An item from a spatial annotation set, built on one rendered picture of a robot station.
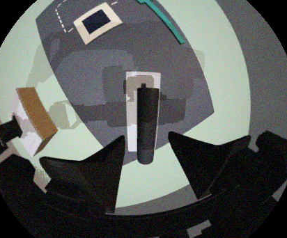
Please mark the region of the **cream rectangular tile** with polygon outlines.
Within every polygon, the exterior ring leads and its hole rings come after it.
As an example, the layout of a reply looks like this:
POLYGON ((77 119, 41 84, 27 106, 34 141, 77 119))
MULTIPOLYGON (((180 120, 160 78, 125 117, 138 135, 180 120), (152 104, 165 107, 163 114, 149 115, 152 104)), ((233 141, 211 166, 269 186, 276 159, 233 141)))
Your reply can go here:
POLYGON ((108 6, 107 2, 93 8, 74 21, 77 32, 79 32, 80 38, 83 39, 86 46, 94 39, 99 38, 100 35, 104 35, 107 31, 121 24, 121 19, 108 6))

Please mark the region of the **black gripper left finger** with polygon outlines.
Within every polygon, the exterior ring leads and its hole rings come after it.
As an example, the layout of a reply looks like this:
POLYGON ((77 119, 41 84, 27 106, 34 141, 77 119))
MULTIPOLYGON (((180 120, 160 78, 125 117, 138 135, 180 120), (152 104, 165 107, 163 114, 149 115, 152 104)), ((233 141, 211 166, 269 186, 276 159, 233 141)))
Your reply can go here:
POLYGON ((105 208, 105 213, 115 214, 125 147, 125 136, 119 136, 85 160, 42 156, 38 163, 51 179, 82 185, 105 208))

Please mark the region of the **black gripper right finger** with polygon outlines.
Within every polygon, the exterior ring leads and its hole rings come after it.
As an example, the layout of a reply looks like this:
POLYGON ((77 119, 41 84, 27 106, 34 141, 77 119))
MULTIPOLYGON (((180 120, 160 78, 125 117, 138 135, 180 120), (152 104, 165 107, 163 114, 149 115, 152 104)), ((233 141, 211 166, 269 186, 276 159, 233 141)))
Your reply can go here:
POLYGON ((250 136, 246 135, 225 144, 213 145, 169 131, 168 141, 188 178, 196 199, 200 200, 211 194, 210 187, 221 174, 228 159, 241 149, 249 147, 250 136))

